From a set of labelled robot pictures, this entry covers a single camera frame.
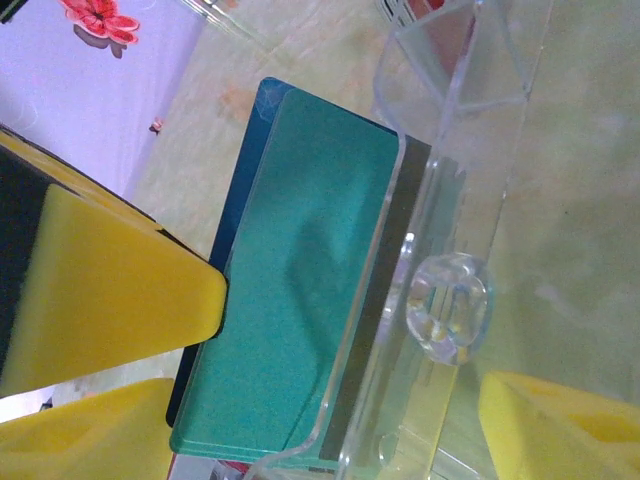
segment transparent plastic stand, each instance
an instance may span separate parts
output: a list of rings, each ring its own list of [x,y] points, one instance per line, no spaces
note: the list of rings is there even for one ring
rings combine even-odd
[[[393,22],[374,88],[399,154],[359,293],[313,431],[256,462],[247,479],[477,478],[455,459],[453,474],[433,461],[457,366],[481,346],[490,322],[486,261],[551,8],[552,0],[453,0],[413,23]],[[432,149],[336,470],[280,468],[328,429],[411,138]],[[452,189],[457,200],[443,217],[439,199]],[[447,216],[453,228],[438,243],[433,232]]]

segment light green surface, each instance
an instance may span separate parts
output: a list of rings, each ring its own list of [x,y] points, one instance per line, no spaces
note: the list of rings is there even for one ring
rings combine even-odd
[[[203,33],[136,195],[203,252],[253,100],[247,92],[272,74],[367,114],[386,36],[373,0],[326,0],[311,16],[301,10],[318,2],[239,2],[247,23],[277,24],[272,38],[298,62]],[[556,1],[491,257],[497,311],[478,361],[460,371],[442,439],[481,473],[491,468],[475,395],[488,368],[640,403],[637,5]]]

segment yellow sponge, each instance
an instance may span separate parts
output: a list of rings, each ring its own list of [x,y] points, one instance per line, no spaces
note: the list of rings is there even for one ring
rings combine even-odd
[[[500,480],[640,479],[638,407],[492,372],[479,414]]]
[[[204,341],[220,325],[225,295],[224,278],[202,259],[52,184],[0,396]]]
[[[0,424],[0,478],[165,480],[172,387],[147,380]]]

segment teal card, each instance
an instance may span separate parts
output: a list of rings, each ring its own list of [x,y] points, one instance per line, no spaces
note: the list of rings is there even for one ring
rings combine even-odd
[[[307,438],[397,151],[392,132],[285,95],[228,263],[224,328],[199,351],[174,451],[253,462]],[[293,461],[332,467],[321,443]]]

